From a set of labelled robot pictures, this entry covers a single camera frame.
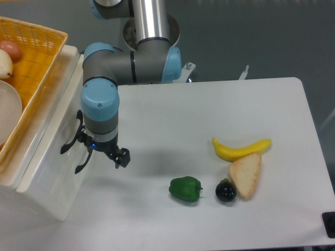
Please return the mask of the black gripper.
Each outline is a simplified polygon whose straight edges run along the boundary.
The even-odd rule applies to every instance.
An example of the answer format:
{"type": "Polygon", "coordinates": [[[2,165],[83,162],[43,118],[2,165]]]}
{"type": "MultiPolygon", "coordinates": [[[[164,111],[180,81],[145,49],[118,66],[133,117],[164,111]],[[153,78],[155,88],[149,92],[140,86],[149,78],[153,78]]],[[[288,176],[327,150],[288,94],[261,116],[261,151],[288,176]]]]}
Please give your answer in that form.
{"type": "Polygon", "coordinates": [[[85,127],[79,131],[77,141],[84,144],[87,151],[103,152],[115,163],[115,168],[127,167],[130,162],[130,152],[126,148],[118,148],[118,132],[108,134],[94,134],[85,127]]]}

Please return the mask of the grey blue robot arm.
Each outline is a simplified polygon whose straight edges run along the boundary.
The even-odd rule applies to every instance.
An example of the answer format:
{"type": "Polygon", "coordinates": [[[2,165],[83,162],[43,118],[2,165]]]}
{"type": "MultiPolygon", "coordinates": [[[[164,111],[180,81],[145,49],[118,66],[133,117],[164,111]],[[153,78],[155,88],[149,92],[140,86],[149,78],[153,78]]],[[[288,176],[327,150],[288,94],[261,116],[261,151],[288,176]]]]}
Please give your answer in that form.
{"type": "Polygon", "coordinates": [[[118,147],[118,87],[170,83],[181,77],[181,53],[170,44],[164,1],[91,1],[101,19],[132,17],[137,48],[117,52],[106,43],[90,44],[84,51],[80,126],[74,140],[89,154],[104,153],[116,167],[130,162],[128,149],[118,147]]]}

